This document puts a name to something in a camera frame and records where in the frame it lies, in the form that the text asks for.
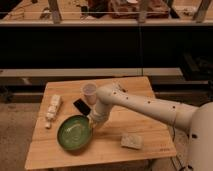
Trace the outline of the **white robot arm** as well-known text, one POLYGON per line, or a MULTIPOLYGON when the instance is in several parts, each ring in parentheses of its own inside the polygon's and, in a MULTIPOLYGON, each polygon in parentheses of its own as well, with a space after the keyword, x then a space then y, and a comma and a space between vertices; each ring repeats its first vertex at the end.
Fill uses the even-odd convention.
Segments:
POLYGON ((186 171, 213 171, 213 102, 200 107, 127 93, 119 84, 101 86, 89 114, 103 124, 114 106, 121 106, 184 131, 189 136, 186 171))

